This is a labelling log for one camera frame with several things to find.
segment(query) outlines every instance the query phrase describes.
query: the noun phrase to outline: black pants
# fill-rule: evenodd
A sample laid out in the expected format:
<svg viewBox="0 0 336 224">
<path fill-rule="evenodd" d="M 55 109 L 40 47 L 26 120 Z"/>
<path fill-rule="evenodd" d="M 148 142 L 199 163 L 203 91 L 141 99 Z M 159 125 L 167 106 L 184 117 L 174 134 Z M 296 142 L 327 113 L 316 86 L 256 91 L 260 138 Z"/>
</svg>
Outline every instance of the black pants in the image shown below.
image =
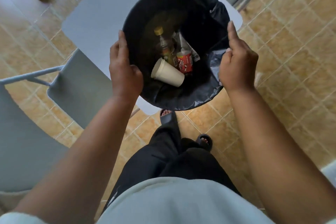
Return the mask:
<svg viewBox="0 0 336 224">
<path fill-rule="evenodd" d="M 164 124 L 125 164 L 103 211 L 130 187 L 156 177 L 212 180 L 240 195 L 211 153 L 189 138 L 181 139 L 179 130 Z"/>
</svg>

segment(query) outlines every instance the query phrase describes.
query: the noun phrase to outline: white table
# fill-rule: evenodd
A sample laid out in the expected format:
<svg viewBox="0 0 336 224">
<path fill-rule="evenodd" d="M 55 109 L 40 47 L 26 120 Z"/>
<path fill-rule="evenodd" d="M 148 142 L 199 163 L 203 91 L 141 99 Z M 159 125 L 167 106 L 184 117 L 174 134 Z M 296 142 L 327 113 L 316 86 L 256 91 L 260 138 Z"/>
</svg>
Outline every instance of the white table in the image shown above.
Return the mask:
<svg viewBox="0 0 336 224">
<path fill-rule="evenodd" d="M 110 77 L 110 47 L 118 39 L 118 30 L 123 28 L 129 11 L 137 1 L 139 0 L 82 0 L 62 24 L 62 30 L 67 37 L 107 77 Z M 243 20 L 238 11 L 226 0 L 219 1 L 225 4 L 230 19 L 239 29 Z M 138 98 L 136 104 L 148 115 L 159 110 L 142 97 Z"/>
</svg>

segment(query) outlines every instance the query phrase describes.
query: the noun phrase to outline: floor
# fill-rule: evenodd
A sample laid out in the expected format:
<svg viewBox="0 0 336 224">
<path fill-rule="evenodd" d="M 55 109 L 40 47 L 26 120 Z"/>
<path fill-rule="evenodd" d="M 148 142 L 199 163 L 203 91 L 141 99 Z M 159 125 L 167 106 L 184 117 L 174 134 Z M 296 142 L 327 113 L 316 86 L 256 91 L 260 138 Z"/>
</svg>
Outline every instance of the floor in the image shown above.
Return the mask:
<svg viewBox="0 0 336 224">
<path fill-rule="evenodd" d="M 61 22 L 81 0 L 0 0 L 0 78 L 65 64 L 76 46 Z M 258 91 L 318 167 L 336 158 L 336 0 L 252 0 L 239 35 L 258 52 Z M 52 81 L 57 73 L 43 76 Z M 70 147 L 83 129 L 46 95 L 46 87 L 17 82 L 6 89 L 51 137 Z M 213 155 L 242 195 L 263 208 L 245 160 L 228 95 L 178 112 L 183 137 L 208 133 Z M 139 111 L 127 126 L 105 204 L 125 162 L 149 142 L 159 114 Z"/>
</svg>

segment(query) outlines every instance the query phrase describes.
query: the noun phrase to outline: fingers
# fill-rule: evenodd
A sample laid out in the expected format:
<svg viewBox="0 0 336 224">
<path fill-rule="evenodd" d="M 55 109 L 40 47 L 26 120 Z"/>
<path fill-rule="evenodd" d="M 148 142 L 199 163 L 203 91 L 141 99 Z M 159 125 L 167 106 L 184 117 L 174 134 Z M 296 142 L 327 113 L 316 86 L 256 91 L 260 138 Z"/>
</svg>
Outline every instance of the fingers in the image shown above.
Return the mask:
<svg viewBox="0 0 336 224">
<path fill-rule="evenodd" d="M 118 41 L 119 41 L 119 54 L 118 54 L 118 56 L 120 56 L 123 59 L 128 60 L 127 41 L 126 41 L 125 34 L 122 30 L 119 31 L 119 40 Z"/>
<path fill-rule="evenodd" d="M 119 52 L 119 41 L 116 41 L 110 48 L 110 60 L 116 59 Z"/>
<path fill-rule="evenodd" d="M 229 37 L 229 45 L 232 49 L 239 48 L 241 46 L 233 21 L 230 21 L 227 25 L 227 35 Z"/>
</svg>

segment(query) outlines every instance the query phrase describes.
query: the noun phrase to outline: trash can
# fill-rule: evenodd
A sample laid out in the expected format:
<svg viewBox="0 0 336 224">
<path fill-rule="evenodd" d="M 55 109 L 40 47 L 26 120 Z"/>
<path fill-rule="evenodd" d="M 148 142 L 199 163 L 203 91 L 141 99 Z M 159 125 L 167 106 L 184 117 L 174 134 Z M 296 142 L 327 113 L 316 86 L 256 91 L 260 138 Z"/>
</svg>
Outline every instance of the trash can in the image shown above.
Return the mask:
<svg viewBox="0 0 336 224">
<path fill-rule="evenodd" d="M 218 0 L 139 0 L 128 14 L 123 31 L 130 64 L 138 66 L 143 74 L 141 97 L 154 106 L 174 111 L 193 109 L 212 100 L 222 89 L 218 71 L 229 47 L 229 21 L 225 5 Z M 151 78 L 160 58 L 153 31 L 158 26 L 164 28 L 167 37 L 180 30 L 201 58 L 179 87 Z"/>
</svg>

